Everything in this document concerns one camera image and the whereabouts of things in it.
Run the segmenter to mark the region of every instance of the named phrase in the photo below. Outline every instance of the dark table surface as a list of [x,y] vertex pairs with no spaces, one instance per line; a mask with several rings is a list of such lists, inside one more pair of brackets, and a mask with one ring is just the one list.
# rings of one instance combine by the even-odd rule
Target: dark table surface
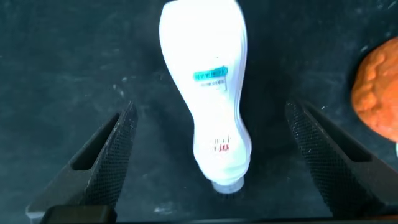
[[359,62],[398,35],[395,0],[240,1],[248,29],[241,113],[253,142],[240,197],[215,194],[192,154],[193,121],[165,66],[165,1],[0,4],[0,222],[26,205],[129,100],[139,111],[121,221],[329,217],[284,118],[301,95],[398,169],[394,144],[354,114]]

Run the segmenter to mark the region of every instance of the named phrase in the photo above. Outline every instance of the orange object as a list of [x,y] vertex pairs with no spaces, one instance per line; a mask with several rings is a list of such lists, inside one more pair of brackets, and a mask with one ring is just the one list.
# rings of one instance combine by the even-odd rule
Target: orange object
[[398,37],[363,60],[352,91],[352,104],[372,130],[398,142]]

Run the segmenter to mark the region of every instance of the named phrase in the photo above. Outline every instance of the blue label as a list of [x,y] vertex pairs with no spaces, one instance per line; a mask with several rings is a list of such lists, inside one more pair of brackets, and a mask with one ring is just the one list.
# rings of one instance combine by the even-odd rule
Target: blue label
[[221,68],[216,68],[209,71],[195,72],[193,74],[193,79],[195,81],[209,80],[212,78],[225,77],[226,74],[228,74],[228,68],[222,66]]

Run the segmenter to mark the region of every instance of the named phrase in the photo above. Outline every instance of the bottle label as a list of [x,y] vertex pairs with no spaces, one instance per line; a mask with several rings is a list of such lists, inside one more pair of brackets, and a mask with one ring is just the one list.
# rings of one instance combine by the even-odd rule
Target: bottle label
[[222,78],[225,77],[228,74],[228,68],[225,66],[222,66],[220,68],[208,70],[208,71],[203,71],[203,72],[195,72],[193,74],[193,79],[195,81],[204,81],[204,80],[210,80],[210,79],[215,79],[215,78]]
[[210,149],[213,152],[228,152],[231,150],[230,143],[232,137],[230,135],[225,135],[220,138],[209,139]]
[[193,79],[203,88],[225,91],[225,77],[227,74],[228,68],[222,66],[212,70],[195,72],[193,74]]

